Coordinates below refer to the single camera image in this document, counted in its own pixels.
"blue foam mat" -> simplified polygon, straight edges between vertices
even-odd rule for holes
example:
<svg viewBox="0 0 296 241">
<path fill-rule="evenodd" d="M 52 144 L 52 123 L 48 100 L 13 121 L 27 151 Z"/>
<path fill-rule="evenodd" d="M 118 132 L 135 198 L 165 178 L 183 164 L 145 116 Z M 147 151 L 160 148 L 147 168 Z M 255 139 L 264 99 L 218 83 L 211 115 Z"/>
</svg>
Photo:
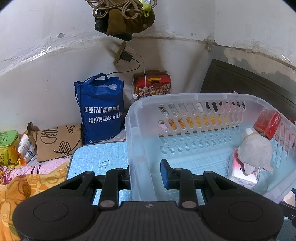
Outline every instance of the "blue foam mat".
<svg viewBox="0 0 296 241">
<path fill-rule="evenodd" d="M 110 142 L 91 144 L 78 148 L 72 155 L 67 173 L 67 180 L 86 171 L 93 171 L 95 175 L 104 175 L 114 168 L 127 168 L 128 154 L 126 142 Z M 97 189 L 94 205 L 98 205 L 101 189 Z M 130 201 L 131 191 L 119 191 L 119 204 Z"/>
</svg>

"translucent plastic basket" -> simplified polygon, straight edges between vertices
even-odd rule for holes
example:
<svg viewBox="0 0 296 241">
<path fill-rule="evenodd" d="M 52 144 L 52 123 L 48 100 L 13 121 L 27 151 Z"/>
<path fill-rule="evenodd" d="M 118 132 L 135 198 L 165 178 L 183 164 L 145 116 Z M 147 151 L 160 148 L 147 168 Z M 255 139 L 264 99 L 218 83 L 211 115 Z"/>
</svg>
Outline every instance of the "translucent plastic basket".
<svg viewBox="0 0 296 241">
<path fill-rule="evenodd" d="M 229 158 L 242 142 L 242 131 L 252 127 L 266 101 L 245 94 L 187 93 L 151 96 L 133 103 L 125 119 L 128 161 L 134 201 L 178 200 L 177 190 L 166 190 L 160 160 L 203 174 L 227 177 Z M 279 203 L 296 181 L 296 127 L 282 115 L 272 141 L 273 172 L 262 172 L 258 193 Z M 197 190 L 200 203 L 203 203 Z"/>
</svg>

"circular pad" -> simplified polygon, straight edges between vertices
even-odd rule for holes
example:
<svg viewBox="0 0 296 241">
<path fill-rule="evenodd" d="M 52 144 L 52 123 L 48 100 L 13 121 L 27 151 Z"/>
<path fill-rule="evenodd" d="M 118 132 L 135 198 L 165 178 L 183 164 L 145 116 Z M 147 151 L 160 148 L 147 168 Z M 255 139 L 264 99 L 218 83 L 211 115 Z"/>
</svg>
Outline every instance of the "circular pad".
<svg viewBox="0 0 296 241">
<path fill-rule="evenodd" d="M 33 213 L 34 216 L 40 221 L 54 222 L 64 217 L 69 212 L 69 208 L 62 202 L 44 202 L 35 207 Z"/>
<path fill-rule="evenodd" d="M 280 231 L 284 216 L 271 200 L 259 197 L 215 197 L 203 208 L 209 228 L 227 240 L 267 240 Z"/>
<path fill-rule="evenodd" d="M 251 202 L 235 202 L 228 208 L 229 214 L 238 221 L 253 222 L 261 218 L 263 210 Z"/>
<path fill-rule="evenodd" d="M 85 198 L 76 197 L 35 196 L 13 212 L 13 223 L 20 235 L 43 241 L 75 237 L 87 230 L 93 218 L 93 206 Z"/>
</svg>

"red box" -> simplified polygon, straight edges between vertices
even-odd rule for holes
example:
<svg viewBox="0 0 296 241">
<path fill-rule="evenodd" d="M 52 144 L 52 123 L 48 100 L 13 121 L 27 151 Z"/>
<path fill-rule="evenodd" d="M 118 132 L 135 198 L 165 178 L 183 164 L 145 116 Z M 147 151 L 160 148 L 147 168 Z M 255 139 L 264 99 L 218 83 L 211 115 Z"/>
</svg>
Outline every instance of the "red box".
<svg viewBox="0 0 296 241">
<path fill-rule="evenodd" d="M 263 109 L 253 128 L 271 140 L 280 122 L 281 115 L 276 110 Z"/>
<path fill-rule="evenodd" d="M 145 77 L 135 78 L 133 89 L 134 93 L 138 95 L 138 99 L 151 95 L 166 95 L 170 93 L 171 80 L 168 74 L 147 75 L 146 79 L 145 87 Z"/>
</svg>

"hanging bag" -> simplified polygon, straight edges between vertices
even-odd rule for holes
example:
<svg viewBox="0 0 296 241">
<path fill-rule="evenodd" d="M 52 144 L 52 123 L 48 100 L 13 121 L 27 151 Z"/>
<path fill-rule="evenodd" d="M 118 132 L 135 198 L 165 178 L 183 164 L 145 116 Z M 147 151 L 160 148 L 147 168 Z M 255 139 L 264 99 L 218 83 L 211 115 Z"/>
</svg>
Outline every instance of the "hanging bag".
<svg viewBox="0 0 296 241">
<path fill-rule="evenodd" d="M 85 144 L 106 141 L 120 132 L 123 112 L 123 81 L 100 73 L 74 83 Z"/>
</svg>

